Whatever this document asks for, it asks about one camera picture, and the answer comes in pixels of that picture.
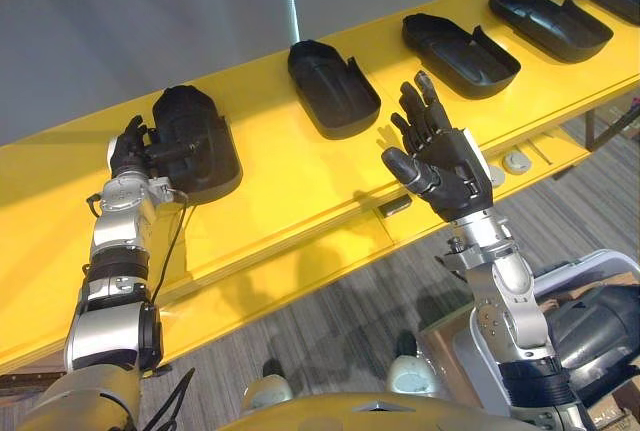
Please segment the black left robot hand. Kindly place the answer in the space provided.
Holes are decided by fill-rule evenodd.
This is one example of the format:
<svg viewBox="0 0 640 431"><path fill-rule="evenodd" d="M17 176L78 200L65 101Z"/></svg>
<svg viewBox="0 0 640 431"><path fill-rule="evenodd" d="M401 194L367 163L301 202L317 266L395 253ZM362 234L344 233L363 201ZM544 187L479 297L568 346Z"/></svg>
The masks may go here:
<svg viewBox="0 0 640 431"><path fill-rule="evenodd" d="M112 178L127 171L137 171L147 176L165 163L174 162L193 155L200 143L151 143L144 144L144 136L150 129L143 123L141 115L135 115L116 138L113 151L108 157Z"/></svg>

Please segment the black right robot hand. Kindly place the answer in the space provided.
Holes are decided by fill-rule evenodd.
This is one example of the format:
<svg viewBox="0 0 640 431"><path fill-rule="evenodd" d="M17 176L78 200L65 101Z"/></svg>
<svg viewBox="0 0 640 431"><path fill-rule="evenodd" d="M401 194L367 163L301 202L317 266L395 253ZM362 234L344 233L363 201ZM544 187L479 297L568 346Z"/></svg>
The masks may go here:
<svg viewBox="0 0 640 431"><path fill-rule="evenodd" d="M391 121L403 147L383 151L382 162L405 188L445 222L493 206L493 188L482 153L469 133L451 125L429 76L418 72L401 85L405 114Z"/></svg>

